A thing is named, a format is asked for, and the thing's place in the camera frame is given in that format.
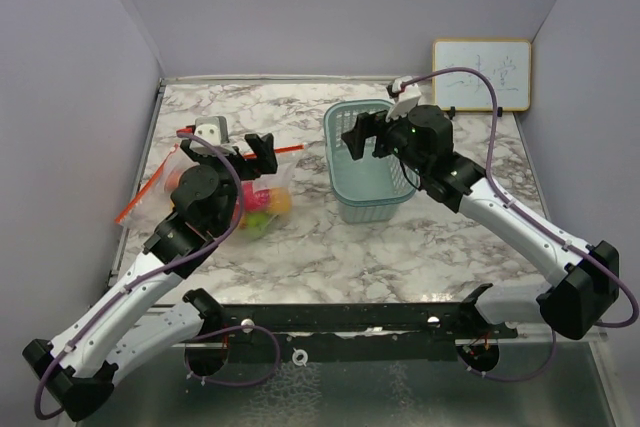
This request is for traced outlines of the teal white plastic basket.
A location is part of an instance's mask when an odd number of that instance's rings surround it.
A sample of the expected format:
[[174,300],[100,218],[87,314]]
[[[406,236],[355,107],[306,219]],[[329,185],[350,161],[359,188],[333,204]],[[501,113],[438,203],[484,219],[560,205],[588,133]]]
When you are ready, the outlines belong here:
[[388,221],[415,194],[417,175],[403,171],[392,156],[373,157],[372,139],[366,141],[360,160],[351,158],[341,139],[344,132],[354,127],[359,114],[387,111],[390,107],[389,101],[381,99],[351,100],[333,105],[324,115],[330,184],[338,201],[339,216],[348,224]]

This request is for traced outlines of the red apple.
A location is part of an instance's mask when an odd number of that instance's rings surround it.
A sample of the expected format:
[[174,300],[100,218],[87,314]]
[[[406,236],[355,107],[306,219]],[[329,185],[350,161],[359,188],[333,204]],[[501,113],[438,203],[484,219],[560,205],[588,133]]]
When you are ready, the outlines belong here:
[[264,211],[269,201],[269,189],[255,191],[252,184],[243,185],[245,210],[248,212]]

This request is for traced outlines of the green apple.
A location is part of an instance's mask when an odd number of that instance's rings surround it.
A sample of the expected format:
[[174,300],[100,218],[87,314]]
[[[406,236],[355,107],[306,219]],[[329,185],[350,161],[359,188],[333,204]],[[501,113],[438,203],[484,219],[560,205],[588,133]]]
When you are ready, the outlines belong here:
[[269,227],[276,219],[275,215],[267,212],[248,212],[243,216],[239,230],[249,239],[258,239],[268,232]]

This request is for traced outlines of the orange tangerine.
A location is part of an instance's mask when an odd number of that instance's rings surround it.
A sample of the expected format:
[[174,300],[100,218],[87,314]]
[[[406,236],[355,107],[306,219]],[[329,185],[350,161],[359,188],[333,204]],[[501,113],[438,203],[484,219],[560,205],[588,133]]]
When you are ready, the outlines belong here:
[[181,175],[182,172],[180,170],[173,170],[170,172],[166,177],[164,190],[167,192],[175,190],[179,185]]

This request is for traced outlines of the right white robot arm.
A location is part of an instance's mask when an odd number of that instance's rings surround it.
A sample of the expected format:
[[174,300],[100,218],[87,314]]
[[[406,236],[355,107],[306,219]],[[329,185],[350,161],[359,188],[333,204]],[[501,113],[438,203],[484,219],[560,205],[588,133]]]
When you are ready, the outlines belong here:
[[543,276],[521,289],[484,287],[459,314],[461,330],[481,338],[495,324],[546,323],[565,338],[580,340],[618,299],[619,252],[561,229],[512,197],[475,161],[455,152],[451,120],[434,105],[388,120],[385,111],[360,113],[341,139],[359,160],[367,141],[375,158],[394,156],[414,172],[421,190],[489,229]]

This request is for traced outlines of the clear bag orange zipper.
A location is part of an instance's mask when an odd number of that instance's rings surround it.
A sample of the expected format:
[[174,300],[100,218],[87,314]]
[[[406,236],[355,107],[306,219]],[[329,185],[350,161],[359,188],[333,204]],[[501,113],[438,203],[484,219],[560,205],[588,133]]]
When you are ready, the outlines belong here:
[[126,228],[153,227],[159,223],[173,208],[171,194],[174,190],[164,190],[167,175],[173,170],[180,170],[183,174],[194,165],[180,147],[174,145],[157,170],[116,217],[115,222]]

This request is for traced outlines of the yellow lemon fruit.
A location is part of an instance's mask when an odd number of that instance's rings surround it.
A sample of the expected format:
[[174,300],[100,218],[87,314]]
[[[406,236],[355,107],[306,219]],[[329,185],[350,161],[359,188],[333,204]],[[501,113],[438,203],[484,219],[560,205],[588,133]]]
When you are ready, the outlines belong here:
[[292,197],[287,188],[276,187],[269,190],[267,210],[271,215],[284,215],[292,209]]

